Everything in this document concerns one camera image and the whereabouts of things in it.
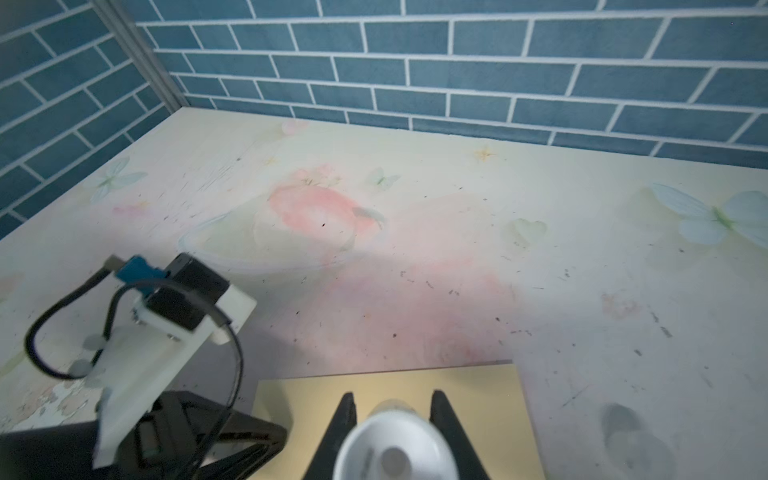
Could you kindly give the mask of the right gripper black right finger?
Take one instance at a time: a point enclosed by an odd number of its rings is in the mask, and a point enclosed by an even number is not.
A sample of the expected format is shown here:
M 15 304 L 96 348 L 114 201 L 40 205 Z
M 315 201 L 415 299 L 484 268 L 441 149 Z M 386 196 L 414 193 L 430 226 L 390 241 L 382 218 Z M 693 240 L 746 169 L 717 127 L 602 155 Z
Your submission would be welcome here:
M 442 390 L 435 390 L 432 394 L 429 421 L 446 440 L 461 480 L 490 479 L 447 395 Z

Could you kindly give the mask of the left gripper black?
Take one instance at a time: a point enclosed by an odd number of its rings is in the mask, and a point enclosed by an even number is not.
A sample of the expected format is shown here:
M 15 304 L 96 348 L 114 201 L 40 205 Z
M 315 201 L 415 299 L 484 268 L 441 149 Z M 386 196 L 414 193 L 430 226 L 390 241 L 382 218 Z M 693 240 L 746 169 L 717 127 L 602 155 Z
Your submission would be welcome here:
M 116 459 L 93 465 L 96 421 L 4 433 L 3 479 L 173 479 L 202 445 L 222 406 L 186 391 L 163 393 L 118 444 Z M 246 479 L 286 445 L 287 430 L 233 412 L 218 443 L 245 442 L 248 448 L 207 464 L 196 479 Z

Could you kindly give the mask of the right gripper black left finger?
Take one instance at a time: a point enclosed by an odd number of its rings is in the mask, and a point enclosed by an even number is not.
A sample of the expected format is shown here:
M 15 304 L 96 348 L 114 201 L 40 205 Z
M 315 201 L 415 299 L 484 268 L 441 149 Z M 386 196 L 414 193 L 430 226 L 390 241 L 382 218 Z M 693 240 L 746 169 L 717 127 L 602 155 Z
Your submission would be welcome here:
M 346 437 L 357 425 L 357 409 L 352 392 L 346 392 L 331 418 L 303 477 L 304 480 L 331 480 L 335 462 Z

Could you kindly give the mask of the white glue stick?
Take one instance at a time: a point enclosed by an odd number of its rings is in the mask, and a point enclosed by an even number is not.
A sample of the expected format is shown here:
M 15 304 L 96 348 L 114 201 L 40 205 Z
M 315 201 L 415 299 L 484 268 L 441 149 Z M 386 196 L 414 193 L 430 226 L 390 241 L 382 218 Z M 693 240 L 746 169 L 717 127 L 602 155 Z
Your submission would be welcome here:
M 438 429 L 399 399 L 385 400 L 341 444 L 338 480 L 457 480 L 453 453 Z

